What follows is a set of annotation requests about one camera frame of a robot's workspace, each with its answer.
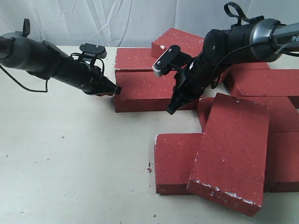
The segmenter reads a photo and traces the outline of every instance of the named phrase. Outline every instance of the white backdrop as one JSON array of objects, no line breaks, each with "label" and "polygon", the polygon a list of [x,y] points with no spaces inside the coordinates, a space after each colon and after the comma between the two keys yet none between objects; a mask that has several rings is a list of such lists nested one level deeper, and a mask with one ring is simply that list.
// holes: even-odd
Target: white backdrop
[{"label": "white backdrop", "polygon": [[[298,22],[298,0],[232,0],[249,17],[265,15]],[[31,20],[30,38],[55,45],[83,42],[104,46],[150,47],[169,28],[204,37],[212,28],[235,23],[223,6],[229,0],[0,0],[0,35]]]}]

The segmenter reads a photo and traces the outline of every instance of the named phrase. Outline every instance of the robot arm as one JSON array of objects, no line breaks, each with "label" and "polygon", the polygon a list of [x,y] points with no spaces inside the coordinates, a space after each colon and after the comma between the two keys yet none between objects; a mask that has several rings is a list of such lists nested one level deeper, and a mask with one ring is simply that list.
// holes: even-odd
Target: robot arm
[{"label": "robot arm", "polygon": [[[81,54],[68,56],[48,41],[36,42],[27,38],[30,34],[30,22],[24,20],[23,31],[0,36],[0,68],[22,88],[32,92],[47,92],[47,81],[54,78],[88,95],[120,94],[121,88],[104,76],[106,49],[103,46],[84,43]],[[102,61],[102,68],[94,65]],[[25,70],[27,73],[46,80],[46,90],[36,91],[24,87],[2,66]]]},{"label": "robot arm", "polygon": [[[229,6],[238,15],[232,14]],[[263,16],[248,19],[233,2],[227,3],[224,10],[228,16],[236,17],[238,23],[228,30],[212,29],[197,57],[192,58],[181,52],[179,46],[172,45],[154,63],[153,70],[158,77],[177,71],[169,114],[200,98],[210,84],[215,88],[220,75],[233,64],[273,62],[282,54],[298,56],[292,52],[299,51],[299,23],[285,25]]]}]

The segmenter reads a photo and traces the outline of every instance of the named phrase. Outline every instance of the black cable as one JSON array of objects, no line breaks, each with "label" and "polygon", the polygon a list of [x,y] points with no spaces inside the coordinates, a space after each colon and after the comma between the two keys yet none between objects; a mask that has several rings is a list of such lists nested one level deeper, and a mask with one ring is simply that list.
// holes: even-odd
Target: black cable
[{"label": "black cable", "polygon": [[[214,76],[214,73],[216,72],[216,69],[219,67],[219,65],[228,57],[230,56],[231,54],[239,51],[239,50],[244,50],[246,48],[251,48],[251,47],[254,47],[256,45],[260,45],[260,44],[269,44],[269,42],[259,42],[259,43],[253,43],[253,44],[250,44],[250,45],[247,45],[247,46],[244,46],[244,47],[241,47],[241,48],[238,48],[236,50],[233,50],[232,52],[229,52],[227,55],[225,55],[218,63],[217,65],[215,66],[213,72],[212,72],[212,77]],[[211,83],[211,89],[215,89],[217,87],[217,85],[219,84],[219,81],[220,81],[220,76],[218,76],[218,79],[216,82],[212,82]]]},{"label": "black cable", "polygon": [[49,81],[48,79],[46,80],[46,83],[45,83],[45,90],[32,90],[32,89],[29,89],[29,88],[23,86],[18,80],[16,80],[12,75],[10,75],[9,72],[6,71],[5,68],[2,67],[2,65],[0,65],[0,69],[2,69],[2,71],[4,71],[4,73],[7,74],[8,77],[10,77],[20,87],[22,87],[23,89],[25,89],[29,92],[48,92],[48,81]]}]

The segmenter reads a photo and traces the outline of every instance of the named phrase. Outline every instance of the table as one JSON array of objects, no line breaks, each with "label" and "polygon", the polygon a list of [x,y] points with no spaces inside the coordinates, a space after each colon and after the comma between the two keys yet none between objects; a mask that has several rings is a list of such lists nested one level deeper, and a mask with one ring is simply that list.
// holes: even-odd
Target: table
[{"label": "table", "polygon": [[[78,47],[61,46],[67,54]],[[116,48],[107,48],[113,82]],[[299,69],[283,56],[275,69]],[[30,88],[44,82],[9,70]],[[299,222],[299,193],[264,196],[253,218],[198,196],[155,194],[154,138],[201,132],[194,111],[115,113],[111,97],[94,97],[54,79],[31,93],[0,72],[1,224],[278,224]],[[223,85],[205,96],[227,93]]]}]

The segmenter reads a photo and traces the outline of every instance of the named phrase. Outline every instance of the white table surface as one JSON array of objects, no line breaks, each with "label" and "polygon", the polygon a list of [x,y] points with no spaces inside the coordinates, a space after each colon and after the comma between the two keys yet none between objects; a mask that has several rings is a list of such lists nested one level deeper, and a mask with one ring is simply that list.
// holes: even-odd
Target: white table surface
[{"label": "white table surface", "polygon": [[[105,75],[115,81],[116,48],[107,53]],[[296,63],[284,56],[270,66]],[[44,88],[24,71],[9,71],[27,87]],[[111,97],[54,79],[49,91],[27,92],[0,71],[0,224],[299,223],[299,193],[265,194],[253,218],[198,196],[155,194],[155,174],[146,172],[149,162],[154,168],[154,137],[201,132],[195,112],[115,113]],[[220,85],[205,96],[216,92],[227,93]]]}]

